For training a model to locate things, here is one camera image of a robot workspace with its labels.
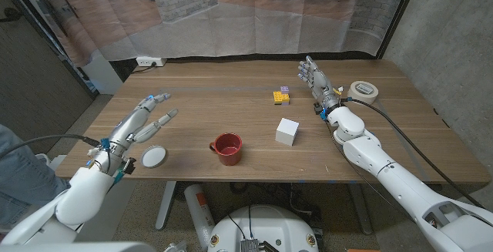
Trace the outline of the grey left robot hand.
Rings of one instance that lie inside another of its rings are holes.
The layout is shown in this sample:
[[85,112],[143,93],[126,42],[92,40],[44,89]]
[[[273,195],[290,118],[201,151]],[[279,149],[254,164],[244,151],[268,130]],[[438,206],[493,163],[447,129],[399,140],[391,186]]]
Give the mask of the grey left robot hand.
[[132,144],[151,139],[178,113],[178,109],[172,109],[157,121],[146,124],[150,113],[170,96],[169,93],[162,93],[146,97],[116,125],[108,137],[109,148],[101,146],[92,158],[102,173],[113,175]]

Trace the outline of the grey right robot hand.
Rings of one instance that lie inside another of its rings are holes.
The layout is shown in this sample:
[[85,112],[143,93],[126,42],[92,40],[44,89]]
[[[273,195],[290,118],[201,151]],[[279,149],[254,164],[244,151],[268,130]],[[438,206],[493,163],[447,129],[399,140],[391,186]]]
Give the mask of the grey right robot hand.
[[298,70],[297,76],[307,84],[313,97],[323,109],[331,111],[341,105],[330,80],[309,55],[306,56],[304,61],[300,61]]

